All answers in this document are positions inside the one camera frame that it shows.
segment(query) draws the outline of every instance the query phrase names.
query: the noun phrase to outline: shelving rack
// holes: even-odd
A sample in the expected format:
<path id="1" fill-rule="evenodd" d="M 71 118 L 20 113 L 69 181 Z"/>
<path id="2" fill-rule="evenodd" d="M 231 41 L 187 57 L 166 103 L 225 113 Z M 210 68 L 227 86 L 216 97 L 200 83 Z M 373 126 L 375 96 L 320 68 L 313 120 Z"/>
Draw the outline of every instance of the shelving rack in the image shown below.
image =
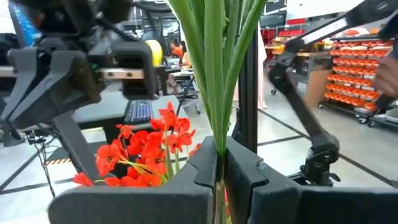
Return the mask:
<path id="1" fill-rule="evenodd" d="M 332 40 L 335 41 L 330 51 L 333 74 L 328 76 L 331 84 L 327 84 L 328 92 L 318 107 L 353 114 L 361 124 L 369 127 L 380 123 L 398 128 L 397 123 L 372 116 L 376 109 L 374 100 L 380 93 L 372 87 L 371 79 L 376 74 L 379 60 L 391 50 L 393 40 L 384 43 L 376 35 Z"/>

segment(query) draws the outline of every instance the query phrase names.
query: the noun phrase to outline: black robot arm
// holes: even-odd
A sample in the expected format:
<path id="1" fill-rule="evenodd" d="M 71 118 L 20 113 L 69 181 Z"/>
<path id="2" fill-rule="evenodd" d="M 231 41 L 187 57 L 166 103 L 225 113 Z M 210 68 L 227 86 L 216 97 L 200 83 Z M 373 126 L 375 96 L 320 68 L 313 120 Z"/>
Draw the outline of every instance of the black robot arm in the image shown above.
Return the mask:
<path id="1" fill-rule="evenodd" d="M 288 41 L 285 51 L 278 57 L 275 67 L 270 71 L 269 80 L 285 95 L 300 122 L 307 130 L 312 142 L 312 147 L 308 153 L 305 165 L 301 167 L 301 172 L 292 176 L 298 183 L 304 184 L 307 182 L 315 185 L 332 185 L 330 177 L 338 180 L 336 175 L 330 174 L 329 168 L 331 163 L 337 161 L 340 146 L 337 138 L 320 126 L 316 117 L 297 93 L 292 81 L 286 74 L 286 69 L 291 66 L 296 53 L 300 49 L 346 29 L 386 18 L 397 8 L 398 2 L 395 0 L 366 0 L 334 21 L 328 22 L 300 37 Z M 391 29 L 387 31 L 387 34 L 386 32 L 381 33 L 384 33 L 384 39 L 391 38 Z M 388 102 L 390 99 L 385 95 L 382 95 L 378 102 L 385 102 L 386 98 Z"/>

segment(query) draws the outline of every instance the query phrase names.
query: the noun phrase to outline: keyboard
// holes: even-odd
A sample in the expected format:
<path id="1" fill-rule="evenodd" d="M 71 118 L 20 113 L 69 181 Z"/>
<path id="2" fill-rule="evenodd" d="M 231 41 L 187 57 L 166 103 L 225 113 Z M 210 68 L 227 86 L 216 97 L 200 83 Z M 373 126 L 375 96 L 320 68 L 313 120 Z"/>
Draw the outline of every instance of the keyboard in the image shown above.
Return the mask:
<path id="1" fill-rule="evenodd" d="M 130 100 L 124 113 L 123 124 L 136 125 L 149 123 L 154 117 L 152 102 L 150 100 Z"/>

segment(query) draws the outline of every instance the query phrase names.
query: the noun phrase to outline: computer monitor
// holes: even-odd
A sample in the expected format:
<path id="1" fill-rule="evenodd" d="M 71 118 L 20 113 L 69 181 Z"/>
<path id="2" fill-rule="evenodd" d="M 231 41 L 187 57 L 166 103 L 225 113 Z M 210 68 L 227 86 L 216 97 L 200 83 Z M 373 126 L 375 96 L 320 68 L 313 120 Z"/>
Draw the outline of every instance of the computer monitor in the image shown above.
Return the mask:
<path id="1" fill-rule="evenodd" d="M 34 44 L 35 37 L 40 35 L 40 32 L 35 29 L 29 18 L 26 16 L 24 10 L 12 2 L 8 3 L 8 9 L 12 23 L 14 24 L 15 32 L 19 41 L 20 47 L 30 47 Z"/>

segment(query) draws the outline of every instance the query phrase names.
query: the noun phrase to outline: orange shirt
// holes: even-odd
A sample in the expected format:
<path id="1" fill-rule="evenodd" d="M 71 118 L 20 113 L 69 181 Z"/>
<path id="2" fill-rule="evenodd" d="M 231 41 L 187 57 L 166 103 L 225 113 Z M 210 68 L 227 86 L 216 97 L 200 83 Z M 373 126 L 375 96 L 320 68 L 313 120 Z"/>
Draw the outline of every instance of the orange shirt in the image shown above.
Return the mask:
<path id="1" fill-rule="evenodd" d="M 181 47 L 175 47 L 174 50 L 172 51 L 172 53 L 174 55 L 177 55 L 179 58 L 182 58 L 182 56 L 183 56 Z"/>

